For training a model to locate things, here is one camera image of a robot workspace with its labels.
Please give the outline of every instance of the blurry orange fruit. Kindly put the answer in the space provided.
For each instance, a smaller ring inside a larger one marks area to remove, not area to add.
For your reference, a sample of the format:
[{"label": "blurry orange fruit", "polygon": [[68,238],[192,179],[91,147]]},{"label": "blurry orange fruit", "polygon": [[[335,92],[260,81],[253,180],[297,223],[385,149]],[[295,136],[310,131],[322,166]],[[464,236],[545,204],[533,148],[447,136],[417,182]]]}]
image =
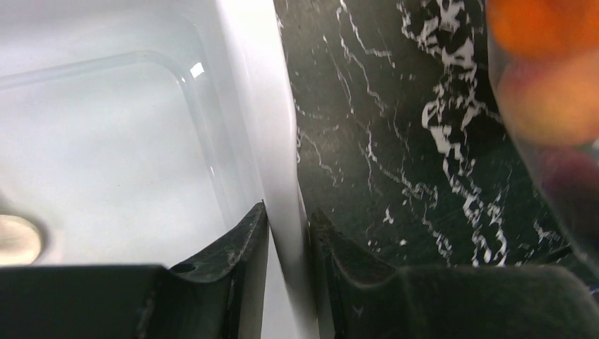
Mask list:
[{"label": "blurry orange fruit", "polygon": [[497,44],[517,59],[599,48],[599,0],[488,0],[487,21]]},{"label": "blurry orange fruit", "polygon": [[599,138],[597,52],[550,63],[515,61],[496,94],[508,129],[531,143],[581,145]]}]

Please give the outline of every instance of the marble countertop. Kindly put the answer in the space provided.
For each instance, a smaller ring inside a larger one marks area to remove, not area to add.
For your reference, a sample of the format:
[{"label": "marble countertop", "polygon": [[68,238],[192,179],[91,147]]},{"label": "marble countertop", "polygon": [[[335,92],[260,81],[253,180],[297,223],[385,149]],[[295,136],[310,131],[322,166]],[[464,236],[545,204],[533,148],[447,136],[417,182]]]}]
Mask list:
[{"label": "marble countertop", "polygon": [[395,265],[565,241],[497,113],[482,0],[275,0],[308,212]]}]

